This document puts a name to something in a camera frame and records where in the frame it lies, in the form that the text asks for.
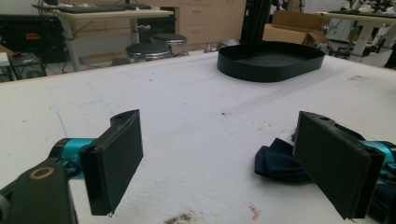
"desk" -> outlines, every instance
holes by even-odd
[[[69,49],[73,68],[75,71],[79,71],[81,70],[79,57],[125,51],[125,48],[128,45],[132,43],[138,43],[139,33],[137,28],[137,19],[167,17],[173,15],[173,12],[164,10],[140,9],[82,14],[71,14],[54,11],[54,14],[60,19],[62,26],[64,27],[64,36],[66,38],[66,45]],[[71,28],[72,21],[105,21],[119,19],[131,21],[132,33],[112,35],[110,41],[109,36],[75,38]]]
[[[116,215],[92,217],[84,182],[70,181],[80,223],[164,223],[187,214],[191,223],[353,224],[316,185],[255,175],[254,157],[276,137],[290,142],[301,110],[396,143],[394,71],[326,56],[317,71],[253,83],[223,75],[217,57],[1,83],[0,186],[46,159],[58,140],[98,137],[109,118],[140,109],[145,157]]]
[[[396,19],[394,17],[393,18],[370,17],[370,16],[362,16],[362,15],[348,15],[348,14],[337,14],[337,13],[329,13],[329,12],[317,12],[316,14],[329,18],[357,21],[358,25],[362,26],[361,34],[359,36],[357,44],[353,49],[351,56],[349,57],[349,60],[354,62],[362,61],[361,55],[363,54],[366,44],[370,39],[373,29],[375,27],[381,27],[382,24],[384,23],[389,24],[390,29],[388,32],[387,40],[385,41],[381,49],[381,52],[384,52],[383,60],[388,60],[391,54],[391,48],[396,40]]]

